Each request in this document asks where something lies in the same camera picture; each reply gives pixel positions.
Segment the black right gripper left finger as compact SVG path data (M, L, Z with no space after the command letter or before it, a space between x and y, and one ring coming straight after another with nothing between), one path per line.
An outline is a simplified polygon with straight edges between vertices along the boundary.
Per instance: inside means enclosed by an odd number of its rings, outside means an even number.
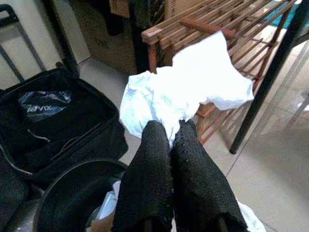
M161 123L148 121L123 175L114 229L170 229L174 207L170 147Z

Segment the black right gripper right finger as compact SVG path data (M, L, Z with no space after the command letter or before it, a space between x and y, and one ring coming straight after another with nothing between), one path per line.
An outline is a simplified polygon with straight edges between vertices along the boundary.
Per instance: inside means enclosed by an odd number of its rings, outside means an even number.
M177 232L247 232L236 197L198 140L194 122L179 124L171 150Z

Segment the large white paper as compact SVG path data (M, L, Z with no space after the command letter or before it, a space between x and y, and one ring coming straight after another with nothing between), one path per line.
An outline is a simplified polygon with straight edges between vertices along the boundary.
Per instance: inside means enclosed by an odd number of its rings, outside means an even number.
M213 103L224 111L251 100L253 83L233 66L225 36L218 31L176 53L171 66L131 75L120 119L138 138L149 121L158 121L173 143L180 120L190 120L200 104Z

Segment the round black rubbish bin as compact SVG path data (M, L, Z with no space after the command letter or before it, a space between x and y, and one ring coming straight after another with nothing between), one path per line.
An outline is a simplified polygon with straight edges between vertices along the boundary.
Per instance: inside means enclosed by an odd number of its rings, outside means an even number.
M39 203L34 232L86 232L91 215L126 170L120 161L93 159L64 171Z

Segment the white paper scrap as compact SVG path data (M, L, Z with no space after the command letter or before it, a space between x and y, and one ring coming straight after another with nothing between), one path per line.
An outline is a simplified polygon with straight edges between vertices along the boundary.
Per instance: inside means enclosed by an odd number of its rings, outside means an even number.
M113 183L112 191L106 193L102 205L94 210L88 219L88 222L85 226L85 232L94 232L95 229L101 225L105 228L110 227L117 205L120 185L120 180Z

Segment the brown cardboard piece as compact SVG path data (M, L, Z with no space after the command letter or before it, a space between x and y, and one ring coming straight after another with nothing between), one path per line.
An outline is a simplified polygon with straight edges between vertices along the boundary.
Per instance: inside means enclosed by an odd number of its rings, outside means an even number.
M90 232L112 232L114 212L105 218L93 220Z

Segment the open black suitcase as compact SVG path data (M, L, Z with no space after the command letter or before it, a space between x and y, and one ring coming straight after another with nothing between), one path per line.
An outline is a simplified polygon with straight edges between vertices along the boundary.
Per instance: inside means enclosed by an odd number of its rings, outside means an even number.
M18 103L20 94L31 91L71 91L72 100L59 113L31 122ZM116 106L65 69L0 91L0 167L23 180L44 188L79 162L118 160L127 149Z

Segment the white table with black legs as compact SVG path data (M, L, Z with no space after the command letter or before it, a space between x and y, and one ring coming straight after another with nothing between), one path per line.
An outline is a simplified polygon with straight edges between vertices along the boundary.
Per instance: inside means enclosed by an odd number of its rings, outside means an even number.
M309 39L309 27L305 26L307 20L309 20L309 0L302 0L231 145L229 150L231 154L237 153L291 50Z

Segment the silver blue foil package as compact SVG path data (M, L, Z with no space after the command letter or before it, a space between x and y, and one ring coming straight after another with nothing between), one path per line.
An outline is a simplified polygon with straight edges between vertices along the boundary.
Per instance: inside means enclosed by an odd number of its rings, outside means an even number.
M71 91L31 91L20 94L18 103L25 117L37 122L64 110L71 100Z

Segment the large brown cardboard box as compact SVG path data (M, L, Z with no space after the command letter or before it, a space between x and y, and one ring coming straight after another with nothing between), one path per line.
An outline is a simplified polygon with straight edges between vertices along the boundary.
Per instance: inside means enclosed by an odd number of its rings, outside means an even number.
M110 0L70 0L92 58L123 73L137 66L129 19L113 14Z

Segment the wooden slatted rack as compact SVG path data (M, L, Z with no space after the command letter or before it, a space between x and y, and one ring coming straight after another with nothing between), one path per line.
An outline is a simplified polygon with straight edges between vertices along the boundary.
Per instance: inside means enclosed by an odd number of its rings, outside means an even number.
M252 80L256 92L295 3L296 0L203 0L141 34L148 46L149 68L156 71L157 52L178 52L221 30L233 65Z

